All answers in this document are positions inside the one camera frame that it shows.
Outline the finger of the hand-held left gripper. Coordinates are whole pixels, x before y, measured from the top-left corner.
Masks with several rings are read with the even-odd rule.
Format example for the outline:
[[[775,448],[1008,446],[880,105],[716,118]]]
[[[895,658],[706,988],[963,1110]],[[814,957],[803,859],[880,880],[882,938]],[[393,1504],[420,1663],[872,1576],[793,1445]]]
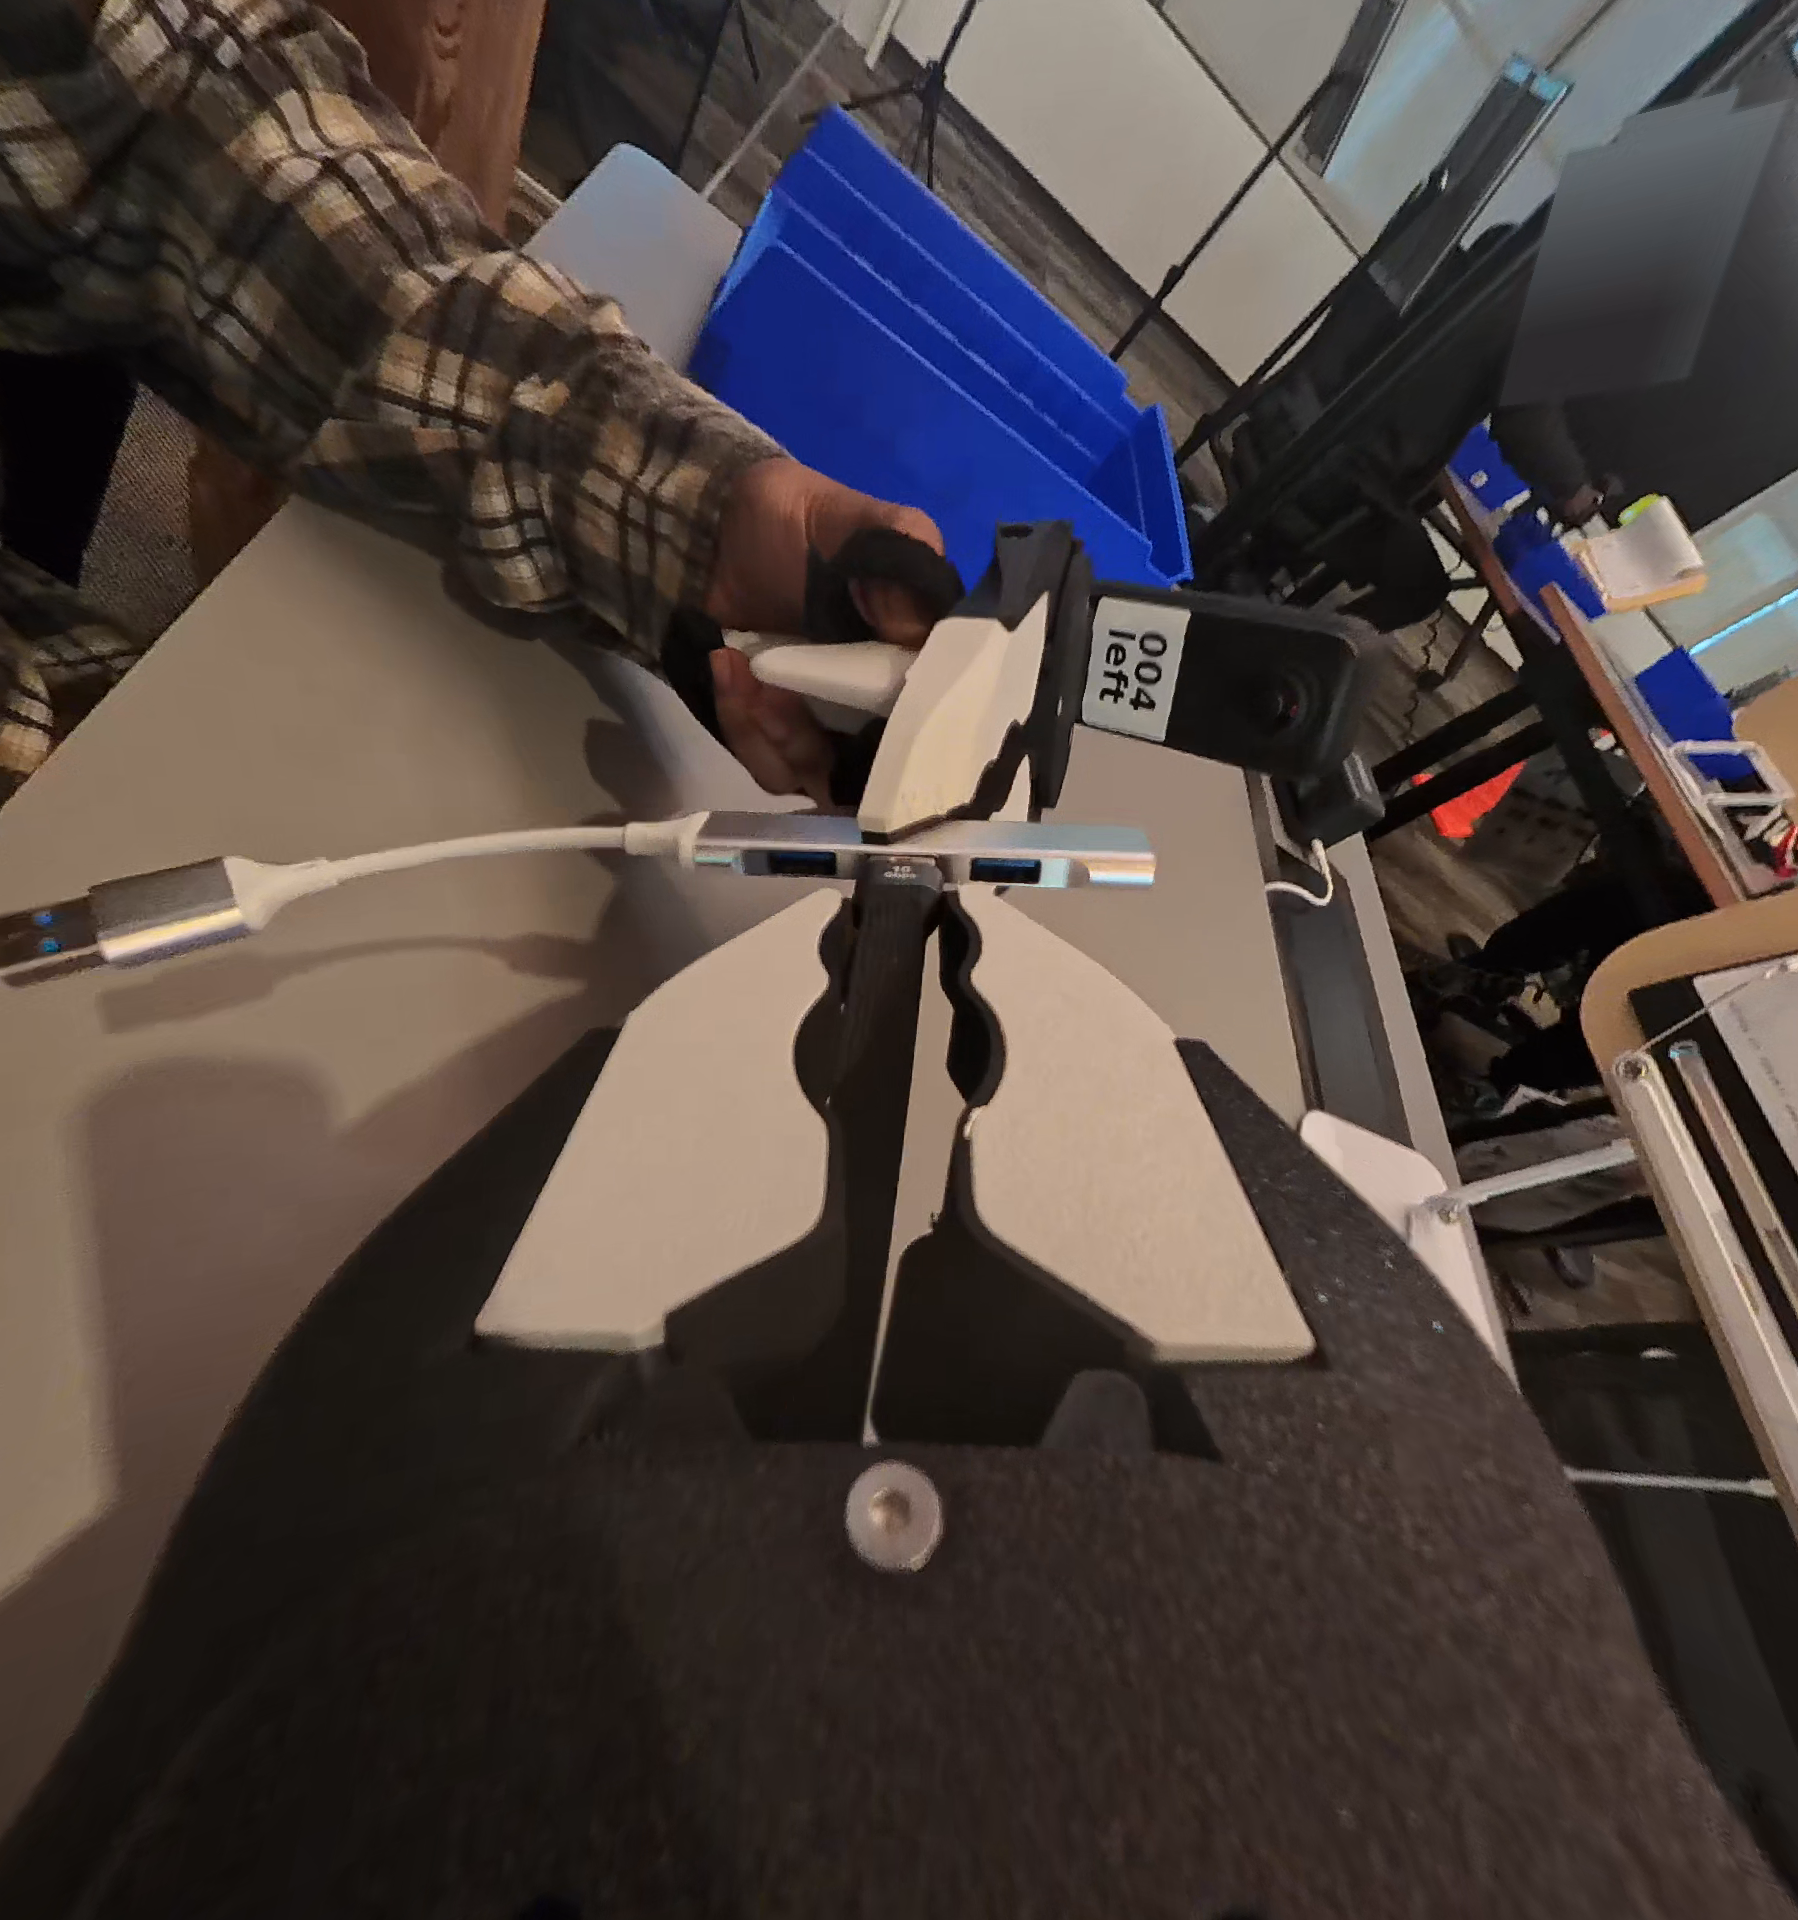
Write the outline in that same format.
[[[952,822],[1034,821],[1064,784],[1054,629],[1060,591],[1018,616],[955,613],[930,636],[887,713],[859,835],[895,845]]]

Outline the small black device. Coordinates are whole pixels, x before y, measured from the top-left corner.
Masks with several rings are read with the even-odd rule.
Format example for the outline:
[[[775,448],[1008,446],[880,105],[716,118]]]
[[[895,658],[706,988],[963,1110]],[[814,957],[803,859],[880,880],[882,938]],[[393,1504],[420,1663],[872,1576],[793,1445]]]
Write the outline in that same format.
[[[1300,853],[1315,843],[1331,849],[1364,837],[1387,812],[1387,800],[1360,752],[1349,752],[1316,775],[1271,778],[1271,797],[1285,845]]]

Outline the blue plastic bin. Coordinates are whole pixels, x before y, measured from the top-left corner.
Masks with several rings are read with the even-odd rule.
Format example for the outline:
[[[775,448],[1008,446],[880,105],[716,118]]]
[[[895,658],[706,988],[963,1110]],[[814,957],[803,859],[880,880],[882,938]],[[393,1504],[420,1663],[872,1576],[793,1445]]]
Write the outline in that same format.
[[[1192,575],[1168,423],[842,108],[774,179],[691,373],[807,468],[930,515],[966,584],[1005,522],[1068,522],[1104,580]]]
[[[1634,689],[1692,775],[1719,785],[1752,777],[1745,755],[1705,750],[1737,740],[1733,713],[1689,651],[1667,648],[1634,675]]]
[[[1485,419],[1457,444],[1450,474],[1462,507],[1490,535],[1499,562],[1523,599],[1538,604],[1546,587],[1558,587],[1587,616],[1607,610],[1579,550],[1564,543],[1561,526]]]

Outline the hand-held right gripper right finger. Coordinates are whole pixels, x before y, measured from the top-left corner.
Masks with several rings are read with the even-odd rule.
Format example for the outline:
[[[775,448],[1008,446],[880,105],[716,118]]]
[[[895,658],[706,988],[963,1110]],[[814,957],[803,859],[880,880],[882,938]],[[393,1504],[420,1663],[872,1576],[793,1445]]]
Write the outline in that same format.
[[[1168,1362],[1296,1362],[1316,1336],[1175,1032],[1005,898],[945,931],[979,1226]]]

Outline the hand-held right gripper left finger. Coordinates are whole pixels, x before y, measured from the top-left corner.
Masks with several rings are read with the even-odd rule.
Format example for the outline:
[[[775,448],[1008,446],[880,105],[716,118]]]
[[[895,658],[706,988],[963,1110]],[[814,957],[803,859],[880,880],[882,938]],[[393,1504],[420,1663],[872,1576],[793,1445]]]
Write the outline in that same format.
[[[803,893],[673,973],[624,1019],[480,1307],[483,1339],[637,1354],[671,1313],[788,1253],[829,1185],[823,1067],[798,1037],[833,992],[849,909]]]

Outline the white document stand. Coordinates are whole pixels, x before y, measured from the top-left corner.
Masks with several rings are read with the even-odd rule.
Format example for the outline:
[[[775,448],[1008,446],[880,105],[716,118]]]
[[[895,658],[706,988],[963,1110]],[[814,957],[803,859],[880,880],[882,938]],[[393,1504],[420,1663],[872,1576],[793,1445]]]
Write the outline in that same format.
[[[1475,1295],[1467,1231],[1480,1204],[1593,1171],[1639,1170],[1798,1539],[1798,1229],[1701,1043],[1620,1051],[1607,1088],[1624,1141],[1463,1185],[1325,1114],[1310,1114],[1300,1137],[1463,1304]]]

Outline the small clipboard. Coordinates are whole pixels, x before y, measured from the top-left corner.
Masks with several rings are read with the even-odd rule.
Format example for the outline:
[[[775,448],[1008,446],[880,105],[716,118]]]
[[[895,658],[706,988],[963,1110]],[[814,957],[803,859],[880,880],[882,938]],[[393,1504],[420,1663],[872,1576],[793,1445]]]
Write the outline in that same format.
[[[1703,550],[1675,503],[1653,492],[1618,524],[1570,547],[1606,613],[1634,613],[1707,590]]]

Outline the wooden side table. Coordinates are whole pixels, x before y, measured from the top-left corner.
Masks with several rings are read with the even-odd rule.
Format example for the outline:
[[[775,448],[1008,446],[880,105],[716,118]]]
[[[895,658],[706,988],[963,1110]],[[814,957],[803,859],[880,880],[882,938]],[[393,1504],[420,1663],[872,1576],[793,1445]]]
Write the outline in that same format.
[[[1672,744],[1601,629],[1558,585],[1530,600],[1499,559],[1479,498],[1450,471],[1438,474],[1438,492],[1457,550],[1517,648],[1521,699],[1552,734],[1612,866],[1626,877],[1649,924],[1675,917],[1651,821],[1672,833],[1711,906],[1775,892],[1775,877],[1686,794]]]

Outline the person's left forearm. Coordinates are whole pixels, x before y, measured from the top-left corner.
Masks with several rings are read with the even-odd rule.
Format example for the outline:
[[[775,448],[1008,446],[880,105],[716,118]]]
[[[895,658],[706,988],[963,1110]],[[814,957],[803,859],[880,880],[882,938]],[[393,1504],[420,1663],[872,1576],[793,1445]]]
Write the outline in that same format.
[[[778,446],[504,240],[316,3],[0,3],[0,350],[655,654]]]

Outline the person's left hand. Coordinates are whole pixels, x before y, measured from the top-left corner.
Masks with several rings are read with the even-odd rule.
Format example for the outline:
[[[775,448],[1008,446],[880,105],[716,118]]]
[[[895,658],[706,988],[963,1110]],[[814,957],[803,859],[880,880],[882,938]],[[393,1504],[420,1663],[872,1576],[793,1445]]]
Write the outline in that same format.
[[[771,459],[737,480],[720,517],[718,559],[703,599],[723,631],[812,639],[814,559],[833,560],[855,537],[882,531],[945,554],[933,519],[855,492],[795,459]],[[764,684],[750,658],[723,644],[709,654],[720,735],[770,795],[832,804],[833,740],[805,699]]]

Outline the wooden clipboard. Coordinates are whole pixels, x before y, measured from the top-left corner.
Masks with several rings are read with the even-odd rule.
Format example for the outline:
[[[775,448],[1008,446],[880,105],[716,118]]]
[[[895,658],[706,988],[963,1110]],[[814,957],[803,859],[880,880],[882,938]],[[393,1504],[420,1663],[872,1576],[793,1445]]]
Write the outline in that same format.
[[[1727,1102],[1750,1131],[1754,1155],[1798,1229],[1798,1174],[1782,1155],[1766,1116],[1733,1065],[1708,1007],[1695,988],[1703,973],[1784,963],[1798,953],[1798,892],[1775,893],[1695,920],[1667,924],[1616,951],[1584,995],[1583,1024],[1607,1084],[1620,1051],[1692,1039],[1727,1087]]]

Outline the silver metal tube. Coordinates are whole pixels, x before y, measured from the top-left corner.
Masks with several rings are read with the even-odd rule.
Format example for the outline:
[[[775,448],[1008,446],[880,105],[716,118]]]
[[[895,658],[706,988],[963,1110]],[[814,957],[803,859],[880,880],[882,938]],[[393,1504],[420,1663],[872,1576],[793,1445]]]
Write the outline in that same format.
[[[1147,889],[1156,853],[1135,827],[966,821],[876,843],[844,819],[803,812],[695,812],[614,827],[535,827],[344,858],[202,858],[100,880],[69,900],[0,913],[0,981],[163,963],[266,931],[306,900],[353,882],[455,862],[540,853],[624,855],[744,878],[920,878],[1007,889]]]

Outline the orange floor marker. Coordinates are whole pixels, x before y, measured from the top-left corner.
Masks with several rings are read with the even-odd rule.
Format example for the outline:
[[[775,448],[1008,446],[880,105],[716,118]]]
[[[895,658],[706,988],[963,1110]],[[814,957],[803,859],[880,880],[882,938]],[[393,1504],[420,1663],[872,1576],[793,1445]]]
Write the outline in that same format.
[[[1435,804],[1428,815],[1435,831],[1450,843],[1469,841],[1480,825],[1507,800],[1523,771],[1527,760],[1512,762],[1466,791]]]

